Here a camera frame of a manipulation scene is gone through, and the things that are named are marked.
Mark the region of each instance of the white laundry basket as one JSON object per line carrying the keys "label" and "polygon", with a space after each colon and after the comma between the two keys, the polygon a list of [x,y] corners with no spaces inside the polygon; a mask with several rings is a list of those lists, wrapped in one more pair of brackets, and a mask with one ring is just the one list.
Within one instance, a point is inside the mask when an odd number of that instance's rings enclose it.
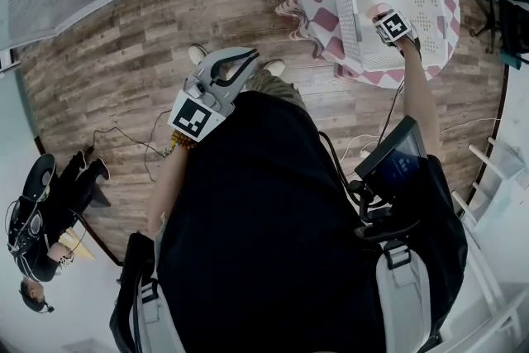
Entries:
{"label": "white laundry basket", "polygon": [[422,65],[443,67],[448,61],[443,0],[337,0],[341,37],[348,58],[366,71],[387,71],[404,66],[404,58],[385,45],[367,11],[380,3],[399,10],[417,29]]}

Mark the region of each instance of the hair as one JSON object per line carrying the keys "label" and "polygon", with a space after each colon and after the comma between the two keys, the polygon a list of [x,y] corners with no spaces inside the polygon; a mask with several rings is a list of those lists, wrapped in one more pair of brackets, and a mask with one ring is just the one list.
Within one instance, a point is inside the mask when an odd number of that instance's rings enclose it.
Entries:
{"label": "hair", "polygon": [[40,312],[42,309],[44,309],[44,306],[46,305],[46,302],[43,300],[39,302],[36,298],[33,298],[30,295],[30,292],[27,288],[27,284],[24,280],[20,283],[20,295],[22,296],[22,300],[26,304],[26,306],[31,309],[34,312]]}

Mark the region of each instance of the wire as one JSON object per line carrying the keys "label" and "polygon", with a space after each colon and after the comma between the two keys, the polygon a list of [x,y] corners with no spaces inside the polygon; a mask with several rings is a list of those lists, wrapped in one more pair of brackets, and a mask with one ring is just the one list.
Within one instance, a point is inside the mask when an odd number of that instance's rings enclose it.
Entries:
{"label": "wire", "polygon": [[155,134],[155,129],[156,129],[156,126],[158,125],[158,121],[160,120],[162,115],[164,115],[165,113],[169,113],[171,111],[172,111],[172,109],[169,109],[168,111],[163,111],[156,118],[155,125],[152,127],[152,131],[150,132],[149,141],[147,141],[147,144],[146,144],[145,153],[143,154],[143,165],[145,166],[145,170],[147,171],[147,174],[149,174],[150,181],[152,181],[153,183],[155,183],[156,181],[152,178],[152,175],[150,174],[149,168],[147,167],[147,151],[148,151],[148,149],[152,149],[152,147],[150,147],[149,144],[152,141],[152,136]]}
{"label": "wire", "polygon": [[155,121],[155,125],[153,126],[152,131],[150,132],[149,141],[147,141],[146,143],[144,143],[143,141],[134,140],[132,137],[130,137],[127,134],[125,134],[118,126],[113,126],[110,130],[106,130],[106,131],[94,130],[93,135],[92,135],[92,145],[90,146],[90,148],[93,148],[95,146],[95,144],[96,144],[96,133],[107,134],[107,133],[112,132],[114,130],[118,130],[122,135],[124,135],[126,138],[128,138],[133,143],[136,143],[137,145],[144,145],[145,146],[145,153],[143,154],[143,165],[145,166],[145,170],[147,171],[147,174],[149,175],[150,181],[155,183],[156,181],[152,178],[152,175],[150,174],[150,171],[149,171],[149,167],[147,166],[147,151],[149,149],[151,149],[158,156],[161,156],[161,157],[165,158],[165,155],[163,153],[157,151],[157,149],[155,149],[154,147],[151,147],[150,143],[152,142],[152,136],[155,134],[155,129],[156,129],[156,126],[158,125],[158,121],[160,120],[162,115],[164,115],[165,113],[169,113],[171,111],[172,111],[172,109],[169,109],[168,111],[163,111],[160,115],[158,115],[158,117],[156,118],[156,121]]}
{"label": "wire", "polygon": [[107,134],[109,132],[112,132],[114,130],[118,130],[122,135],[124,135],[126,138],[128,138],[130,141],[136,143],[137,145],[144,145],[145,147],[147,147],[148,149],[151,149],[152,151],[154,151],[155,153],[157,153],[158,155],[160,155],[161,157],[165,157],[163,153],[160,153],[159,151],[157,151],[157,149],[154,149],[153,147],[150,147],[149,145],[147,145],[146,143],[144,143],[143,141],[138,141],[138,140],[134,140],[132,137],[128,136],[127,134],[125,134],[120,128],[118,128],[117,126],[113,126],[110,130],[107,130],[107,131],[101,131],[101,130],[94,130],[93,131],[93,140],[92,140],[92,145],[91,147],[94,147],[95,146],[95,140],[96,140],[96,132],[98,132],[99,134]]}
{"label": "wire", "polygon": [[344,185],[344,188],[347,188],[347,184],[348,184],[347,178],[346,178],[346,175],[344,174],[344,170],[341,168],[340,161],[338,160],[338,156],[336,154],[336,150],[334,150],[334,146],[332,145],[331,139],[325,132],[319,131],[318,134],[322,136],[326,140],[327,144],[329,145],[331,149],[332,159],[334,160],[334,165],[336,167],[336,170],[338,171],[338,176],[340,177],[340,181]]}
{"label": "wire", "polygon": [[18,244],[18,239],[20,238],[20,235],[22,234],[22,232],[26,229],[26,227],[29,225],[31,219],[33,218],[33,213],[35,213],[36,211],[36,207],[38,206],[38,202],[35,202],[35,206],[33,207],[33,210],[31,211],[30,213],[30,216],[27,218],[26,222],[24,223],[24,225],[22,226],[22,228],[20,229],[20,231],[18,232],[17,234],[17,238],[15,239],[15,242],[13,243],[13,247],[16,247],[17,244]]}
{"label": "wire", "polygon": [[[454,125],[454,126],[450,126],[448,128],[446,128],[445,130],[441,131],[439,134],[444,134],[445,132],[448,132],[448,131],[451,131],[451,130],[454,130],[455,128],[460,128],[462,126],[467,126],[469,124],[473,124],[475,122],[481,122],[481,121],[501,121],[502,119],[501,118],[480,118],[480,119],[473,119],[472,121],[468,121],[468,122],[464,122],[462,124],[457,124],[457,125]],[[367,143],[364,147],[362,147],[360,149],[360,153],[359,155],[362,154],[362,152],[365,150],[365,148],[368,146],[368,145],[372,145],[374,144],[376,141],[370,141],[369,143]],[[349,177],[350,175],[354,174],[355,171],[349,173],[346,175],[346,178]]]}
{"label": "wire", "polygon": [[382,129],[382,132],[380,133],[379,143],[377,145],[379,145],[382,139],[384,138],[384,133],[386,132],[386,129],[388,128],[389,121],[391,120],[391,116],[393,115],[393,110],[395,109],[395,104],[397,104],[397,100],[403,91],[404,91],[404,80],[400,83],[400,85],[397,88],[397,94],[395,94],[395,98],[393,99],[393,104],[391,105],[391,109],[389,109],[388,119],[386,119],[384,128]]}
{"label": "wire", "polygon": [[480,122],[480,121],[501,121],[502,118],[480,118],[480,119],[473,119],[472,121],[465,122],[464,124],[458,124],[451,126],[450,128],[446,128],[445,130],[441,131],[439,134],[444,134],[447,131],[454,130],[455,128],[459,128],[460,126],[465,126],[468,124],[472,124],[474,122]]}
{"label": "wire", "polygon": [[341,157],[340,159],[340,163],[343,161],[343,159],[347,156],[347,152],[349,151],[349,147],[350,147],[350,144],[355,141],[357,138],[361,138],[361,137],[371,137],[371,138],[379,138],[379,136],[371,136],[370,134],[361,134],[360,136],[356,136],[356,137],[353,137],[349,140],[349,143],[347,143],[347,147],[346,147],[346,152],[344,153],[344,155]]}
{"label": "wire", "polygon": [[81,244],[81,241],[83,241],[83,238],[84,236],[86,236],[86,221],[85,219],[79,215],[76,211],[73,211],[72,209],[69,210],[70,212],[72,212],[74,215],[77,215],[77,217],[79,218],[79,220],[83,223],[83,227],[84,227],[84,234],[83,236],[81,237],[81,239],[79,240],[79,243],[77,243],[77,245],[74,247],[73,250],[70,251],[70,254],[74,253],[76,251],[76,249],[79,247],[79,245]]}
{"label": "wire", "polygon": [[16,202],[18,202],[18,199],[17,200],[13,200],[11,203],[9,203],[9,206],[7,206],[7,209],[6,209],[6,216],[3,218],[3,227],[6,230],[6,236],[7,237],[9,237],[9,231],[7,230],[7,214],[9,213],[9,208],[11,207],[11,205],[13,205]]}

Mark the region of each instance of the shoe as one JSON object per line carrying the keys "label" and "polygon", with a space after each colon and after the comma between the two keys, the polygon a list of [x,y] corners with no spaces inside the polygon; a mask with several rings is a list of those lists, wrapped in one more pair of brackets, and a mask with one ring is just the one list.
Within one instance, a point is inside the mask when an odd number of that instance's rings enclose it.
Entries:
{"label": "shoe", "polygon": [[281,59],[271,60],[264,66],[274,77],[280,77],[287,66]]}
{"label": "shoe", "polygon": [[189,58],[195,65],[200,64],[207,56],[207,50],[200,45],[191,45],[188,50]]}
{"label": "shoe", "polygon": [[97,158],[94,163],[99,167],[101,170],[101,176],[105,178],[106,181],[110,179],[110,171],[107,168],[107,165],[105,164],[104,160],[101,158]]}
{"label": "shoe", "polygon": [[86,169],[86,158],[84,157],[84,152],[82,150],[78,151],[75,157],[78,157],[83,161],[83,166],[80,166],[79,168],[82,170],[85,170]]}

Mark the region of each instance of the beaded bracelet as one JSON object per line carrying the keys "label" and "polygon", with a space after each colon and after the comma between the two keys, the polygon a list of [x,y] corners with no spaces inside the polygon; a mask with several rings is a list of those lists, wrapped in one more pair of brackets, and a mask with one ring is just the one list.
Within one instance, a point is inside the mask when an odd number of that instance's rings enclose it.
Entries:
{"label": "beaded bracelet", "polygon": [[171,151],[175,147],[183,147],[184,149],[194,149],[197,146],[197,142],[179,131],[173,131],[171,135]]}

